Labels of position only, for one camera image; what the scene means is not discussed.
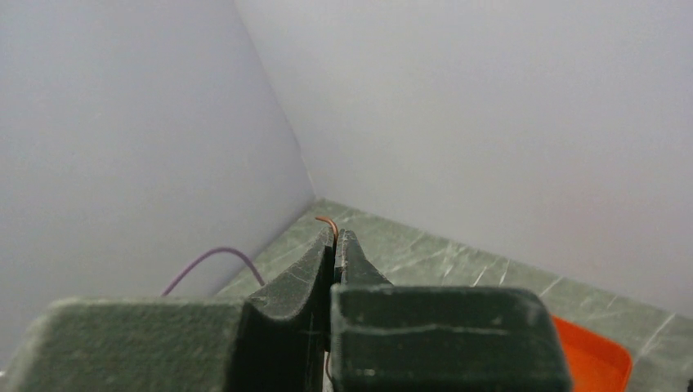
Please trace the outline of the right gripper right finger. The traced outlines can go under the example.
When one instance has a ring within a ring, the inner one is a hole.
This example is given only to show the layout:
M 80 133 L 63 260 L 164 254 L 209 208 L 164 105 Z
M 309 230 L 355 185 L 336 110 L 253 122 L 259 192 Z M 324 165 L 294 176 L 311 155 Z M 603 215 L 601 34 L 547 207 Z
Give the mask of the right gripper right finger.
M 391 283 L 345 230 L 331 289 L 336 391 L 570 391 L 545 304 L 518 287 Z

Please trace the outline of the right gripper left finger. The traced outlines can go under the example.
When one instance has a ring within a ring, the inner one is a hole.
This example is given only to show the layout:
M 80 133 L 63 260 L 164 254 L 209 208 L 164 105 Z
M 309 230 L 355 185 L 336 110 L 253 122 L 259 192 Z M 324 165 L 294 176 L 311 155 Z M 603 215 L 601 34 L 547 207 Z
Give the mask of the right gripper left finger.
M 333 234 L 247 296 L 67 298 L 34 320 L 9 391 L 319 391 Z

